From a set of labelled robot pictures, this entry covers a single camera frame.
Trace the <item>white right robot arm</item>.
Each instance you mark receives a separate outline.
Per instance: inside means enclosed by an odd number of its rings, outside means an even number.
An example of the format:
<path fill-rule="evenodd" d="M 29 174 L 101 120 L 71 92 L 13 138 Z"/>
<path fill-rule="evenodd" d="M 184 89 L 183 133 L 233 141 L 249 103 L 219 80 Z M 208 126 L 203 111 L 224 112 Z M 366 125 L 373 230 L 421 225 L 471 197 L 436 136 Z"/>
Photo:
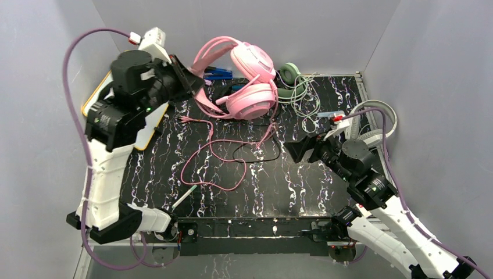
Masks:
<path fill-rule="evenodd" d="M 396 179 L 373 169 L 374 155 L 359 138 L 336 138 L 351 125 L 348 116 L 330 119 L 331 130 L 287 142 L 294 162 L 311 151 L 310 162 L 322 162 L 348 184 L 356 206 L 346 206 L 313 235 L 351 238 L 390 262 L 407 278 L 467 278 L 477 270 L 470 257 L 452 252 L 411 212 Z"/>

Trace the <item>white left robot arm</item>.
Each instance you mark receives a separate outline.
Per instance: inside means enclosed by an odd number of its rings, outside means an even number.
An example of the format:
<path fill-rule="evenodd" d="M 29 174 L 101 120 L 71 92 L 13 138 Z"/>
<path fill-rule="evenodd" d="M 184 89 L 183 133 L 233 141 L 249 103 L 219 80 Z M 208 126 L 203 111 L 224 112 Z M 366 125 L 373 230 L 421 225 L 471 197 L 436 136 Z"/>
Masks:
<path fill-rule="evenodd" d="M 136 233 L 172 237 L 175 216 L 163 209 L 120 200 L 127 161 L 136 146 L 144 148 L 169 103 L 186 101 L 204 81 L 165 48 L 165 33 L 154 27 L 140 36 L 127 34 L 137 49 L 122 52 L 110 66 L 112 80 L 76 124 L 87 171 L 81 202 L 66 221 L 84 241 L 108 244 Z"/>

